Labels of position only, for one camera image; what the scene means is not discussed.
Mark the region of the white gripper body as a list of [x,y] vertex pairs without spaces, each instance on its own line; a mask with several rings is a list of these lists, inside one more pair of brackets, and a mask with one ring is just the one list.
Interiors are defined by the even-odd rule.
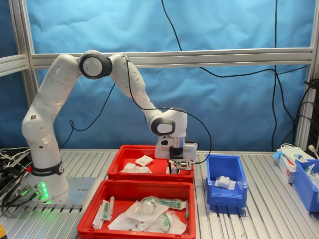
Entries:
[[[169,159],[169,145],[156,145],[155,158]],[[182,156],[183,159],[195,160],[197,151],[197,143],[186,143],[183,146]]]

